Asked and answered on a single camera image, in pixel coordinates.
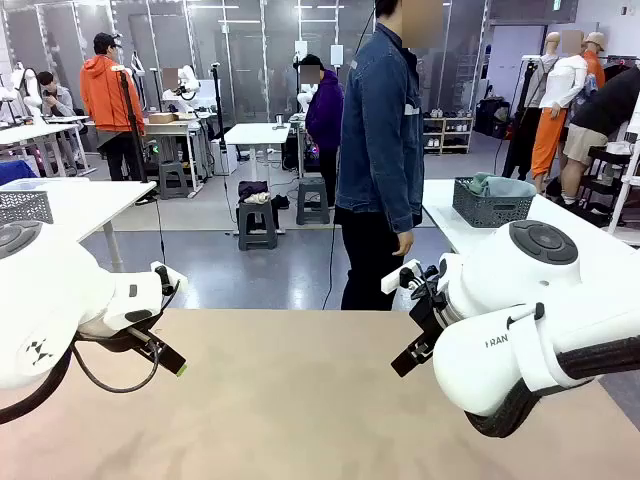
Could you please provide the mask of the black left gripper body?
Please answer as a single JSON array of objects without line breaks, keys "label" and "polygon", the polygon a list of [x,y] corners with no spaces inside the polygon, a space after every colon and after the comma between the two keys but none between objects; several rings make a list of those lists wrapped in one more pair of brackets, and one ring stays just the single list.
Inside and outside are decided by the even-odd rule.
[{"label": "black left gripper body", "polygon": [[167,364],[171,362],[171,351],[167,344],[152,333],[128,328],[130,348],[151,363]]}]

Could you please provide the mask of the dark gray mesh basket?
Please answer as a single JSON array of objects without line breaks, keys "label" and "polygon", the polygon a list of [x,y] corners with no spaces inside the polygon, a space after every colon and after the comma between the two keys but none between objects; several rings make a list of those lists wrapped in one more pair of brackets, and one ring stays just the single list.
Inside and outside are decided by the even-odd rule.
[{"label": "dark gray mesh basket", "polygon": [[498,228],[512,221],[525,220],[535,196],[530,198],[479,197],[466,188],[472,177],[456,177],[452,206],[474,228]]},{"label": "dark gray mesh basket", "polygon": [[0,191],[0,226],[15,221],[53,224],[53,214],[45,191]]}]

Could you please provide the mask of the person in denim jacket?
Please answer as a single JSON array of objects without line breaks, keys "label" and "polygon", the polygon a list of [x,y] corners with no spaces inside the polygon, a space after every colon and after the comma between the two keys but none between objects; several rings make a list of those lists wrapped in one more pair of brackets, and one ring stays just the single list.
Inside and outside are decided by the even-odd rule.
[{"label": "person in denim jacket", "polygon": [[424,113],[415,49],[437,37],[442,0],[376,0],[375,31],[354,55],[347,77],[335,220],[350,268],[344,310],[389,311],[393,294],[381,292],[383,277],[400,268],[381,196],[388,166],[400,163],[411,182],[414,226],[422,221]]}]

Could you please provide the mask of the black luggage bags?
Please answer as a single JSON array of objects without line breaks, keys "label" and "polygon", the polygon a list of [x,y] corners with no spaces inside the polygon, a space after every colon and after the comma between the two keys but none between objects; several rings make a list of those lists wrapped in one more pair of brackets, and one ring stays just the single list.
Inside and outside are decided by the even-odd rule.
[{"label": "black luggage bags", "polygon": [[483,135],[503,139],[509,126],[510,103],[503,97],[482,99],[476,105],[474,130]]}]

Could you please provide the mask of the white desk with box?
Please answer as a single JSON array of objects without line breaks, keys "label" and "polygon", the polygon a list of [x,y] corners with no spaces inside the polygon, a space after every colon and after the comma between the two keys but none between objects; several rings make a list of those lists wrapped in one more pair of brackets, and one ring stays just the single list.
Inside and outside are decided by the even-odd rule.
[{"label": "white desk with box", "polygon": [[176,138],[185,139],[187,156],[178,160],[179,147],[176,146],[171,153],[163,153],[161,163],[181,162],[189,186],[187,198],[195,197],[211,176],[205,151],[207,141],[205,118],[197,116],[179,118],[178,121],[164,125],[149,124],[147,118],[145,118],[144,124],[145,133],[152,138],[158,139],[162,145],[168,144],[169,140],[175,140]]}]

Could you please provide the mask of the blue cloth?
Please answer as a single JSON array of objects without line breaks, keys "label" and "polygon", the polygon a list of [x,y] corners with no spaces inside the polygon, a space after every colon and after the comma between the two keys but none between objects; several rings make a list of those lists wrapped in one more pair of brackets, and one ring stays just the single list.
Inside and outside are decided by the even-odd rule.
[{"label": "blue cloth", "polygon": [[37,178],[30,166],[23,160],[0,162],[0,186],[19,179]]}]

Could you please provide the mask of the black utility cart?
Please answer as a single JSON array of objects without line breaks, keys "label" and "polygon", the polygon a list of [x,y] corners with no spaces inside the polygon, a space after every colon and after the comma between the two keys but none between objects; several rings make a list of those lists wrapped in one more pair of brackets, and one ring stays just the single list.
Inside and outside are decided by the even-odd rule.
[{"label": "black utility cart", "polygon": [[608,226],[618,203],[623,177],[630,166],[634,145],[628,141],[592,147],[593,165],[583,180],[584,208],[588,222]]}]

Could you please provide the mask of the person in purple hoodie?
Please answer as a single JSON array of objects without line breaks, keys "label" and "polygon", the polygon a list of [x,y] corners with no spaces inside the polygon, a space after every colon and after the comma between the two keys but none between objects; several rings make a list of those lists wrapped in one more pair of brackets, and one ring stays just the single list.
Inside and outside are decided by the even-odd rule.
[{"label": "person in purple hoodie", "polygon": [[336,73],[327,70],[316,55],[307,54],[300,65],[319,69],[317,90],[309,104],[305,124],[311,140],[318,148],[320,173],[326,187],[328,206],[334,208],[344,92]]}]

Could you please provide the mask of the white standing desk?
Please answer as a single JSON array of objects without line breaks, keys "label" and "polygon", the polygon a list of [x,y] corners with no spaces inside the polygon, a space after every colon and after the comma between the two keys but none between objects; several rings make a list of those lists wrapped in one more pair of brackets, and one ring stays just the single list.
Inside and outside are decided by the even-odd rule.
[{"label": "white standing desk", "polygon": [[[246,146],[249,148],[252,174],[252,178],[250,181],[263,181],[258,179],[257,148],[285,143],[289,129],[290,125],[288,123],[285,123],[283,125],[278,125],[275,123],[240,123],[236,124],[228,131],[228,133],[225,135],[227,144],[231,144],[237,147]],[[278,237],[285,233],[285,231],[279,228],[277,225],[276,227]]]}]

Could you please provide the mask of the white background work table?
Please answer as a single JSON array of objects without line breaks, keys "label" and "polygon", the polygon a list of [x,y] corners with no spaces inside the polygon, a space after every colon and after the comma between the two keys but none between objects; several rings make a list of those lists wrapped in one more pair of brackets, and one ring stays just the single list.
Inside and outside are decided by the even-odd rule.
[{"label": "white background work table", "polygon": [[64,133],[71,132],[78,143],[83,168],[78,169],[74,159],[70,161],[70,164],[76,169],[76,176],[86,176],[96,170],[95,167],[89,165],[80,138],[80,128],[88,119],[88,116],[40,118],[39,122],[30,125],[23,124],[1,129],[0,153],[18,151],[17,156],[26,161],[28,159],[26,149],[29,146],[35,146],[40,155],[45,176],[66,177],[67,169],[64,166],[56,135],[59,134],[61,140],[65,140]]}]

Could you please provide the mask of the person in orange hoodie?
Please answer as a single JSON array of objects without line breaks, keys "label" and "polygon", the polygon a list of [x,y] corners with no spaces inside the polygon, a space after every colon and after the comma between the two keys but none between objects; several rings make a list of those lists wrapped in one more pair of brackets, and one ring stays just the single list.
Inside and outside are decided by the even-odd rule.
[{"label": "person in orange hoodie", "polygon": [[[119,45],[112,34],[100,32],[93,40],[95,55],[86,60],[80,72],[80,92],[84,107],[97,132],[97,149],[107,159],[110,178],[138,181],[133,175],[127,147],[129,137],[124,102],[117,77],[111,67],[117,63]],[[134,107],[144,134],[144,120],[136,87]]]}]

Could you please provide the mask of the seated person gray jacket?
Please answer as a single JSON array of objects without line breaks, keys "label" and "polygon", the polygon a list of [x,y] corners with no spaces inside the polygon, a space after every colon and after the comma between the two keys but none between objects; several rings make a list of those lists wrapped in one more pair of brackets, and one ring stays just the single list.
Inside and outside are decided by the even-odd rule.
[{"label": "seated person gray jacket", "polygon": [[69,90],[60,86],[49,71],[36,76],[42,92],[42,112],[45,116],[71,117],[75,115]]}]

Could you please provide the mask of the person in khaki shorts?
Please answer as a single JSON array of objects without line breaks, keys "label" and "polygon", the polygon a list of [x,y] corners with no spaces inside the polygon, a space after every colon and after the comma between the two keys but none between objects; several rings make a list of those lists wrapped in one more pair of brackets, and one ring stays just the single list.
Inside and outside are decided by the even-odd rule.
[{"label": "person in khaki shorts", "polygon": [[560,177],[565,206],[576,202],[582,176],[592,164],[590,149],[606,146],[631,119],[639,94],[640,66],[634,66],[607,81],[572,117],[564,148],[567,163]]}]

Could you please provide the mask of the mannequin orange shirt beige hat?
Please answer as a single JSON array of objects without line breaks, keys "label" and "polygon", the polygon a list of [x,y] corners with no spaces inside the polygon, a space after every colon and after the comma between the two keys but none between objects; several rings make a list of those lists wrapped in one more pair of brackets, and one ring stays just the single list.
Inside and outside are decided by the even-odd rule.
[{"label": "mannequin orange shirt beige hat", "polygon": [[587,78],[583,88],[585,100],[606,82],[604,68],[599,60],[599,54],[604,51],[605,46],[606,38],[602,32],[591,32],[583,41],[583,58],[587,62]]}]

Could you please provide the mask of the rack of dark clothes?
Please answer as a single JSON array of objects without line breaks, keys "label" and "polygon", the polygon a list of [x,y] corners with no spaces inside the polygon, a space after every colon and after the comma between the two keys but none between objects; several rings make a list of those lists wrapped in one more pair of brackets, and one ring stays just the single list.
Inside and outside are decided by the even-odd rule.
[{"label": "rack of dark clothes", "polygon": [[640,57],[624,56],[624,55],[608,55],[604,60],[605,81],[608,82],[615,76],[631,69],[634,66],[640,66]]}]

